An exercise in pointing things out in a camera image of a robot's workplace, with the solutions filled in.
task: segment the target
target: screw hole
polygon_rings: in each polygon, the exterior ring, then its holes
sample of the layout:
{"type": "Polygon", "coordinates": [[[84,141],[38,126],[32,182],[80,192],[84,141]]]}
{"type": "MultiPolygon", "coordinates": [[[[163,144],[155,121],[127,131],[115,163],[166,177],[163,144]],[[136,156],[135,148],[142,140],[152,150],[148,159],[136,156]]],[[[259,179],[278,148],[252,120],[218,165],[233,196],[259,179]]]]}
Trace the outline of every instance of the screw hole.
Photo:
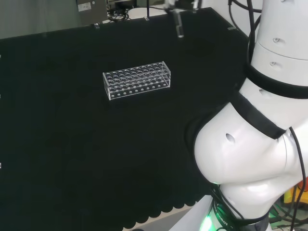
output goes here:
{"type": "Polygon", "coordinates": [[[230,143],[235,143],[235,138],[232,135],[226,133],[226,138],[230,143]]]}

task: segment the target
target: green led light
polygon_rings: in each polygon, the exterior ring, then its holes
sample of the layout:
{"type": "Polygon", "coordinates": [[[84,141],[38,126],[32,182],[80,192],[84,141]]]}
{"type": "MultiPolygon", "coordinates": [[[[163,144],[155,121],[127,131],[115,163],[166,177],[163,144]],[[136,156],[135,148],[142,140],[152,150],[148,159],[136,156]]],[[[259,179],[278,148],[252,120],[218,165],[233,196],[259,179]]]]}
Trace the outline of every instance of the green led light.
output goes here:
{"type": "Polygon", "coordinates": [[[211,227],[212,227],[211,218],[210,216],[206,216],[200,226],[199,231],[209,231],[211,227]]]}
{"type": "Polygon", "coordinates": [[[275,218],[275,217],[276,217],[275,215],[269,213],[269,218],[275,218]]]}

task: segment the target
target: black fabric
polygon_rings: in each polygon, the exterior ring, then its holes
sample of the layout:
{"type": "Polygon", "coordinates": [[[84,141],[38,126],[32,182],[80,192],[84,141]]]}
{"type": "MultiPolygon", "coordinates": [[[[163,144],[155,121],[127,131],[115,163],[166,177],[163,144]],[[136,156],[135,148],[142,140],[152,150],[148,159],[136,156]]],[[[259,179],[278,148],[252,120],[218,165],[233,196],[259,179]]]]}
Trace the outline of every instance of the black fabric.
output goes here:
{"type": "Polygon", "coordinates": [[[245,64],[244,70],[250,81],[268,92],[292,99],[308,99],[308,87],[274,80],[257,71],[248,63],[245,64]]]}
{"type": "Polygon", "coordinates": [[[260,111],[258,111],[241,93],[238,91],[234,92],[231,97],[231,104],[237,113],[247,121],[251,126],[253,126],[258,131],[262,132],[264,135],[272,138],[278,139],[286,131],[273,122],[271,122],[266,116],[264,116],[260,111]]]}
{"type": "Polygon", "coordinates": [[[118,231],[210,193],[184,128],[241,86],[246,39],[212,9],[0,41],[0,224],[118,231]],[[102,73],[165,61],[171,88],[108,101],[102,73]]]}

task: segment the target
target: yellow object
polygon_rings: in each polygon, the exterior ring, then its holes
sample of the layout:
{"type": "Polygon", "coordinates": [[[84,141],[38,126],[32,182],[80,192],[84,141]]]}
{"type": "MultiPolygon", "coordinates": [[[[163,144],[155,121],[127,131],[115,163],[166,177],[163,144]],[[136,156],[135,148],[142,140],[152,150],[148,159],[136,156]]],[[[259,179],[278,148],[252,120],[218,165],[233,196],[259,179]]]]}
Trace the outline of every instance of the yellow object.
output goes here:
{"type": "MultiPolygon", "coordinates": [[[[298,194],[300,192],[300,189],[297,187],[296,188],[296,194],[295,194],[295,201],[297,200],[298,194]]],[[[284,194],[284,203],[288,204],[292,202],[292,197],[293,197],[293,188],[289,189],[285,194],[284,194]]],[[[302,197],[300,198],[301,203],[308,204],[308,192],[304,192],[302,197]]]]}

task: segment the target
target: white label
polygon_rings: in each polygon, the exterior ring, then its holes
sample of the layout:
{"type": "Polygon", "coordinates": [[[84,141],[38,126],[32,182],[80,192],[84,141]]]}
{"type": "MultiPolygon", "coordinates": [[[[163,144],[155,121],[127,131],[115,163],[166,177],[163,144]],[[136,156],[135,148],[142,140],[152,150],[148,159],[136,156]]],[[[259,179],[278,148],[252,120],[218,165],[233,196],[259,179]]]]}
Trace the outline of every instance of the white label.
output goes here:
{"type": "Polygon", "coordinates": [[[86,11],[86,10],[91,10],[91,3],[87,2],[87,3],[83,3],[83,4],[79,4],[78,5],[78,11],[86,11]]]}

